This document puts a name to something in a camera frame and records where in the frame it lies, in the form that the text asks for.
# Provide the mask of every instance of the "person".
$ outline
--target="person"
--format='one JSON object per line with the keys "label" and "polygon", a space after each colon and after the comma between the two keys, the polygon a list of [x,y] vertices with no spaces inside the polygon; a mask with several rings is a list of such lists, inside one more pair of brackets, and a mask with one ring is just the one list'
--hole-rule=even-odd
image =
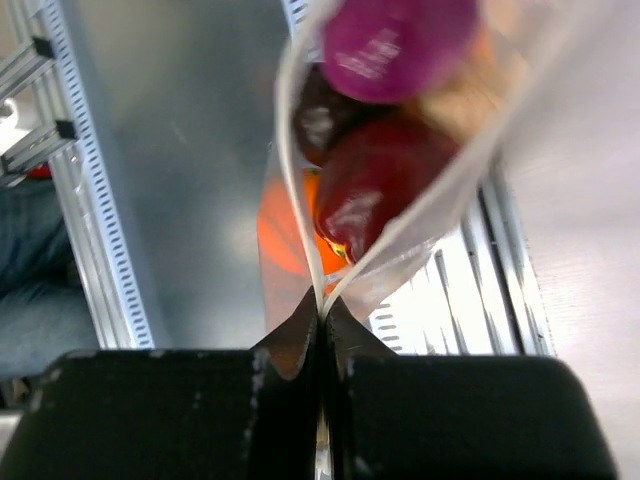
{"label": "person", "polygon": [[0,188],[0,381],[37,375],[60,355],[99,348],[53,182]]}

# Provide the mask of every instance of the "orange fruit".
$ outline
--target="orange fruit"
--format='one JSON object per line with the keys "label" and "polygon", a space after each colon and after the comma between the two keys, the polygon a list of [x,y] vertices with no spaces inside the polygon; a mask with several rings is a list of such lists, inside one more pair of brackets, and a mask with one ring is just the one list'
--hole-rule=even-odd
{"label": "orange fruit", "polygon": [[[312,212],[320,182],[320,170],[305,168],[303,182],[309,212]],[[265,187],[258,210],[256,228],[258,244],[264,255],[288,272],[298,275],[307,274],[307,261],[302,253],[302,246],[297,249],[300,251],[299,254],[292,251],[292,246],[299,242],[298,227],[282,178],[272,180]],[[315,232],[314,236],[325,275],[336,273],[347,266],[347,261],[336,255],[322,237]]]}

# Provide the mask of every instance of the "perforated metal strip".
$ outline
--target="perforated metal strip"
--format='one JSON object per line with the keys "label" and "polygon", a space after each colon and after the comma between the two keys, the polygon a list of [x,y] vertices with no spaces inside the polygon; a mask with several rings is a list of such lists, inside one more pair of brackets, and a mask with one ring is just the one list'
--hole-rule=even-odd
{"label": "perforated metal strip", "polygon": [[152,348],[153,340],[140,292],[124,241],[104,159],[95,133],[95,126],[87,107],[84,89],[78,73],[71,42],[66,33],[65,20],[57,0],[44,2],[44,19],[56,53],[56,69],[66,94],[77,136],[77,149],[83,162],[86,189],[92,197],[97,228],[105,242],[111,273],[116,279],[118,297],[135,348]]}

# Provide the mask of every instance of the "purple ball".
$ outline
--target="purple ball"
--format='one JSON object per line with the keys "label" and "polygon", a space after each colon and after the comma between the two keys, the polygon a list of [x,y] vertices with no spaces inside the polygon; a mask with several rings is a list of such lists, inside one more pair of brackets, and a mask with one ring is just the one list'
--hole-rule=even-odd
{"label": "purple ball", "polygon": [[477,22],[476,0],[345,0],[324,27],[322,70],[344,95],[399,103],[453,73]]}

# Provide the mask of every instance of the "plastic bag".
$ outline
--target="plastic bag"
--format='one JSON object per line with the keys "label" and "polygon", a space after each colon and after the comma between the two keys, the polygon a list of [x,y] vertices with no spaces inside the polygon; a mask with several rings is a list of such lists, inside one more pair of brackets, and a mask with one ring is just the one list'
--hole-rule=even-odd
{"label": "plastic bag", "polygon": [[[275,91],[276,146],[258,216],[259,223],[266,219],[269,230],[279,236],[280,250],[258,229],[269,330],[290,315],[311,285],[321,317],[342,296],[354,316],[364,320],[411,279],[465,213],[488,172],[501,132],[519,106],[535,98],[536,85],[548,81],[547,66],[576,41],[593,10],[593,3],[585,0],[480,1],[482,26],[463,64],[442,87],[424,92],[407,107],[464,148],[400,216],[387,223],[355,265],[327,276],[302,186],[301,171],[307,164],[296,148],[291,120],[310,69],[314,39],[340,4],[341,0],[311,3],[301,30],[281,58]],[[289,203],[269,200],[273,182],[284,187]],[[286,250],[296,266],[274,260],[274,250]]]}

